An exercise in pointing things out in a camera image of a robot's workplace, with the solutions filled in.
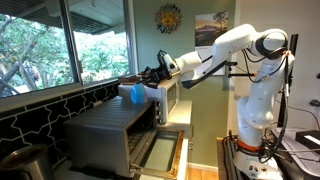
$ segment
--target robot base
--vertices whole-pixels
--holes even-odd
[[[258,157],[237,151],[233,164],[250,179],[283,179],[273,158],[262,164],[259,162]]]

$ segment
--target countertop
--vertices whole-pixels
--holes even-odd
[[[191,101],[179,101],[177,106],[169,115],[169,120],[165,125],[159,125],[161,128],[184,130],[184,139],[179,163],[178,180],[184,180],[187,170],[188,142],[192,136],[191,121]],[[66,160],[54,171],[56,180],[102,180],[101,178],[88,176],[80,172],[69,170],[71,161]],[[142,175],[140,180],[161,180],[162,178]]]

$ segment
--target blue object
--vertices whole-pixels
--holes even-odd
[[[146,91],[142,84],[135,84],[130,91],[130,98],[134,104],[143,104],[146,100]]]

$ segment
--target window frame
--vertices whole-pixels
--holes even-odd
[[[137,51],[136,51],[136,37],[134,25],[134,11],[132,0],[122,0],[125,18],[125,32],[127,34],[127,48],[129,66],[131,67],[132,74],[138,72]],[[90,87],[95,87],[101,84],[117,81],[117,77],[105,79],[101,81],[91,82],[84,84],[81,79],[81,63],[78,60],[77,50],[75,46],[75,39],[69,11],[68,0],[58,1],[61,11],[61,21],[66,36],[67,48],[70,56],[70,68],[72,68],[75,83],[62,85],[58,87],[47,88],[43,90],[31,91],[28,93],[14,95],[10,97],[0,98],[0,112],[5,112],[11,109],[23,107],[28,104],[48,100],[72,92],[77,92]]]

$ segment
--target window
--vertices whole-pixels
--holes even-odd
[[[134,73],[127,3],[0,0],[0,98]]]

